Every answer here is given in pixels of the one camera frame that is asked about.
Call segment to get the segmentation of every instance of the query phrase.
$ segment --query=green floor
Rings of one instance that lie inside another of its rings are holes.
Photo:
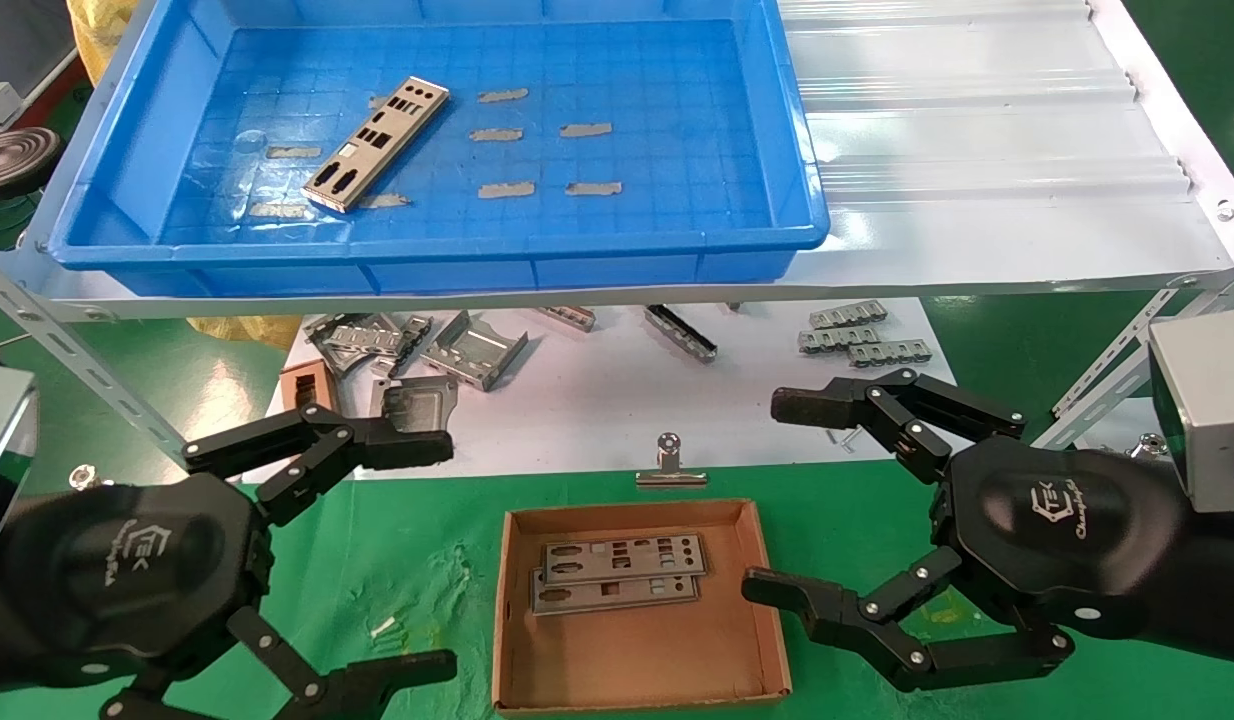
[[[1234,172],[1234,0],[1128,4]],[[54,122],[68,128],[72,109],[60,110]],[[924,305],[961,387],[1025,409],[1038,432],[1053,401],[1146,298],[1148,293],[940,296]],[[91,324],[79,332],[189,436],[259,415],[283,362],[278,350],[207,338],[181,320]],[[17,325],[0,315],[0,340],[15,333]],[[83,462],[120,482],[178,478],[169,461],[44,350],[22,342],[6,348],[4,357],[39,379],[41,451],[32,469],[37,492],[64,488],[69,469]],[[181,377],[169,375],[174,364],[186,368]],[[758,500],[772,563],[786,571],[870,585],[926,547],[927,492],[888,462],[714,471],[707,495]],[[458,682],[405,694],[387,716],[485,718],[502,511],[628,500],[636,494],[626,474],[342,487],[320,510],[280,530],[275,590],[265,611],[321,667],[401,647],[453,647],[462,657]],[[942,601],[951,610],[942,620],[954,620],[959,630],[981,625],[961,598]],[[407,632],[391,643],[370,642],[366,630],[392,614],[401,616]],[[942,625],[921,619],[912,629],[950,630]],[[858,659],[810,646],[795,624],[787,621],[786,630],[795,676],[789,700],[695,716],[1157,719],[1208,713],[1234,718],[1233,664],[1143,643],[1082,638],[1077,657],[1048,682],[902,697]],[[0,697],[0,720],[93,718],[115,687]],[[234,651],[178,689],[173,700],[252,720],[269,716],[279,698],[276,685]]]

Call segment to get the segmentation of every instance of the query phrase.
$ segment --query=yellow plastic bag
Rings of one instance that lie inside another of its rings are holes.
[[[106,72],[118,38],[128,27],[139,0],[67,0],[79,59],[96,86]],[[189,317],[193,329],[221,340],[254,340],[280,350],[292,346],[301,329],[301,316],[251,315],[246,317]]]

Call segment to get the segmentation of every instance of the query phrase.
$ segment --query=metal clip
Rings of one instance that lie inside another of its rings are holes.
[[[655,473],[636,473],[636,487],[645,488],[700,488],[707,483],[705,473],[685,473],[680,469],[680,436],[661,433],[656,438]]]

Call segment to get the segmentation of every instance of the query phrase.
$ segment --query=black round object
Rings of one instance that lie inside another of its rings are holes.
[[[60,159],[60,136],[49,128],[0,132],[0,200],[44,186]]]

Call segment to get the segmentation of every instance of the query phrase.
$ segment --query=blue plastic tray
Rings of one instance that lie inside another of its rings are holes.
[[[135,32],[44,205],[59,263],[141,295],[771,282],[829,228],[774,0],[154,0]],[[452,91],[370,190],[411,205],[310,205],[302,183],[410,74]],[[479,199],[500,182],[536,193]]]

